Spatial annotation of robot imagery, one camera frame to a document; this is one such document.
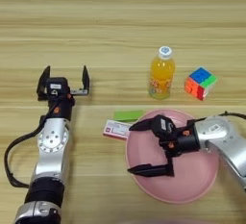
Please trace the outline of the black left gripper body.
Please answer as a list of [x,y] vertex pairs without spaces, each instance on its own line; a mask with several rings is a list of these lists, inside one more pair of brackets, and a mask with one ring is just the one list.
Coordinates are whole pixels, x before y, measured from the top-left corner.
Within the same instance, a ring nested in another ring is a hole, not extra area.
[[51,110],[51,118],[64,118],[71,120],[72,109],[75,105],[75,96],[87,96],[89,94],[88,89],[77,89],[67,91],[52,90],[48,97],[48,106]]

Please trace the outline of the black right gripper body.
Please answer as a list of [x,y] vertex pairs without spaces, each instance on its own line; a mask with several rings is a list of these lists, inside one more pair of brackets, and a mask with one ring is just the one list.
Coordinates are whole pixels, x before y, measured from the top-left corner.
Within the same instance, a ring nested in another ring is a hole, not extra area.
[[194,120],[188,120],[184,127],[177,128],[170,118],[160,120],[159,145],[164,150],[167,164],[173,166],[175,157],[201,149],[194,124]]

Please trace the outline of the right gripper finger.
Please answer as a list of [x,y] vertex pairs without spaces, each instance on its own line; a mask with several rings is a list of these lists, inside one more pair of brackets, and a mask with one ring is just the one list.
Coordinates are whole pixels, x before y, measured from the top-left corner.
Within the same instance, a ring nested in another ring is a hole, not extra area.
[[171,164],[152,165],[147,163],[131,167],[128,171],[142,177],[174,176],[174,170]]
[[160,118],[156,115],[153,118],[138,121],[130,127],[130,131],[154,131],[160,125]]

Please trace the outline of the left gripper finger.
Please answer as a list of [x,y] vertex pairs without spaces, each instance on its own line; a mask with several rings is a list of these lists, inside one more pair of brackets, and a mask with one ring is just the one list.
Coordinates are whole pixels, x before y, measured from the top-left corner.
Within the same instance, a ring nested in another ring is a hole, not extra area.
[[83,95],[89,95],[90,79],[86,66],[84,66],[83,69],[82,83],[83,83]]
[[45,101],[48,99],[46,82],[49,78],[50,78],[50,66],[47,66],[43,70],[41,76],[39,77],[38,83],[37,83],[37,100],[38,101]]

